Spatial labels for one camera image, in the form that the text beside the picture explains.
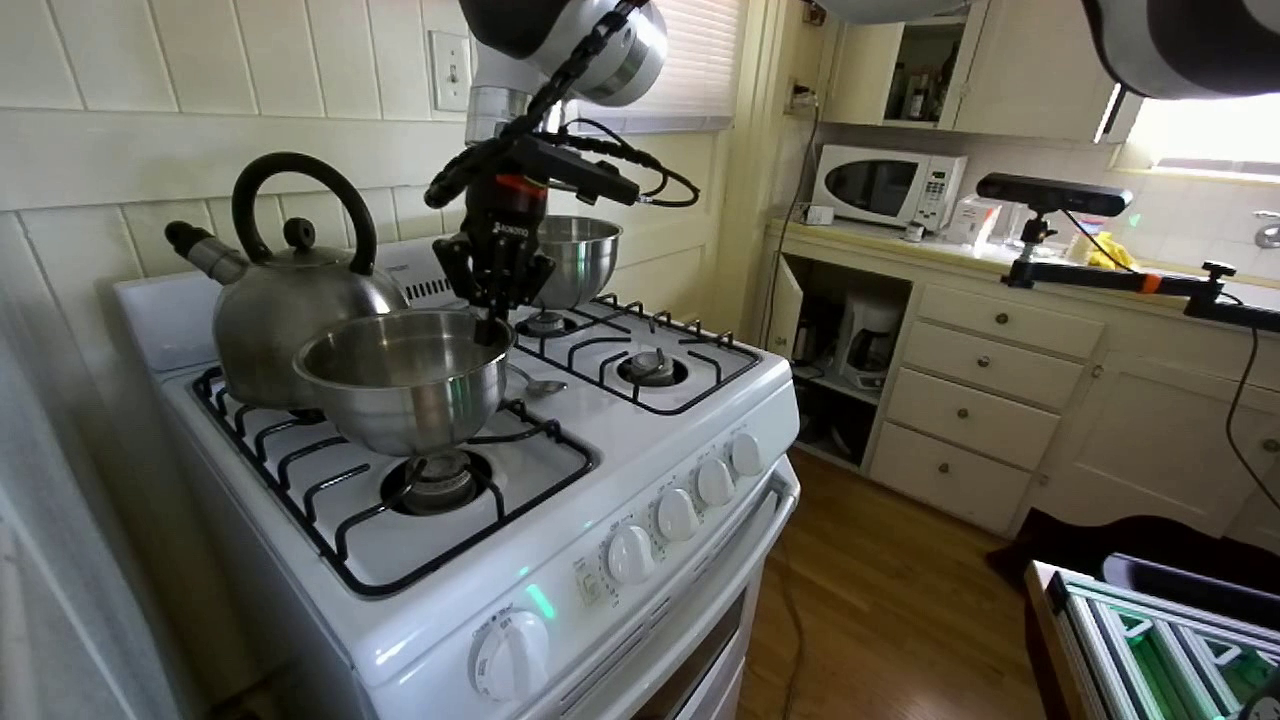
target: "cooking pot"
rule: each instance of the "cooking pot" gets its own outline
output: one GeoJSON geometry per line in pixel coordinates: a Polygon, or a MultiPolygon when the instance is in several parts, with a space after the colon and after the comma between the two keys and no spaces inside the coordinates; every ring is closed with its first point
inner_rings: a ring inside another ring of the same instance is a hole
{"type": "Polygon", "coordinates": [[[614,267],[614,238],[622,229],[591,217],[549,217],[535,229],[538,252],[556,262],[538,286],[538,308],[577,308],[605,291],[614,267]]]}
{"type": "Polygon", "coordinates": [[[329,323],[352,314],[391,310],[391,298],[366,280],[375,256],[370,217],[359,191],[316,156],[272,151],[250,160],[231,191],[231,218],[239,252],[224,249],[210,232],[192,222],[168,222],[168,242],[224,284],[210,341],[228,376],[228,392],[257,407],[307,410],[312,402],[295,387],[292,356],[329,323]],[[275,173],[298,173],[320,181],[352,217],[355,256],[335,259],[316,249],[316,229],[298,217],[282,222],[286,256],[272,256],[257,229],[257,191],[275,173]]]}
{"type": "Polygon", "coordinates": [[[388,310],[295,352],[316,407],[355,445],[427,455],[475,436],[503,395],[509,329],[475,310],[388,310]]]}

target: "oven door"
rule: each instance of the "oven door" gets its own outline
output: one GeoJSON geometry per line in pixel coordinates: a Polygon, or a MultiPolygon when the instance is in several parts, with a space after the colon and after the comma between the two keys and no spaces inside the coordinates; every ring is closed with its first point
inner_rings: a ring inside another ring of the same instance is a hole
{"type": "Polygon", "coordinates": [[[792,464],[780,464],[754,507],[708,557],[679,573],[588,677],[533,715],[730,715],[747,657],[761,573],[798,503],[792,464]]]}

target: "wooden floor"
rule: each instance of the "wooden floor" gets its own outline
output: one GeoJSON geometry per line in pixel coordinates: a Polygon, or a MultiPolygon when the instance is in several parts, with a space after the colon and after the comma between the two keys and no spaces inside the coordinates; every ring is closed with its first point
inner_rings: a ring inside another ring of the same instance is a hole
{"type": "Polygon", "coordinates": [[[797,455],[798,512],[769,560],[739,715],[1035,720],[1020,597],[984,568],[1000,539],[797,455]]]}

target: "window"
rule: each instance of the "window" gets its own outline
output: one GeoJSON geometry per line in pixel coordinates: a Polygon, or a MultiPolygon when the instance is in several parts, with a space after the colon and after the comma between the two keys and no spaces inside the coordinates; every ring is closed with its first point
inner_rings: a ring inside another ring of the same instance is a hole
{"type": "Polygon", "coordinates": [[[577,104],[619,133],[714,133],[730,118],[742,0],[653,0],[667,21],[667,67],[628,106],[577,104]]]}
{"type": "Polygon", "coordinates": [[[1154,167],[1280,181],[1280,95],[1142,99],[1131,144],[1154,167]]]}

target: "white cabinet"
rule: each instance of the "white cabinet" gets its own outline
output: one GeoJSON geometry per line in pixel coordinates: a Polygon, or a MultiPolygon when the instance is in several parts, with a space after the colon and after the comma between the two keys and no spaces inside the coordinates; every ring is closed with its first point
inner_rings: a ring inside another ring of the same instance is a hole
{"type": "Polygon", "coordinates": [[[1124,140],[1137,99],[1103,71],[1079,0],[991,0],[955,127],[991,136],[1124,140]]]}
{"type": "MultiPolygon", "coordinates": [[[[991,531],[1014,531],[1023,507],[1069,525],[1168,516],[1280,557],[1280,507],[1222,436],[1248,329],[1177,314],[1168,298],[1014,291],[928,242],[833,229],[792,229],[787,252],[792,267],[841,262],[911,284],[885,400],[865,427],[865,475],[991,531]]],[[[776,286],[770,341],[806,356],[797,329],[814,284],[797,273],[776,286]]],[[[1269,333],[1237,445],[1280,494],[1280,341],[1269,333]]]]}
{"type": "Polygon", "coordinates": [[[1028,291],[928,280],[872,480],[986,531],[1014,531],[1099,329],[1028,291]]]}
{"type": "Polygon", "coordinates": [[[829,52],[806,80],[833,122],[1124,140],[1139,106],[1103,71],[1079,0],[975,0],[965,16],[806,35],[829,52]]]}
{"type": "MultiPolygon", "coordinates": [[[[1269,441],[1280,436],[1280,364],[1269,356],[1263,347],[1237,410],[1241,452],[1263,475],[1277,470],[1269,441]]],[[[1035,507],[1072,525],[1172,516],[1229,531],[1254,494],[1222,436],[1243,359],[1243,329],[1116,310],[1035,507]]]]}
{"type": "Polygon", "coordinates": [[[868,469],[907,294],[911,284],[898,275],[780,259],[769,347],[792,359],[798,449],[868,469]]]}
{"type": "Polygon", "coordinates": [[[984,0],[911,24],[841,24],[829,35],[829,106],[834,122],[951,127],[984,0]]]}

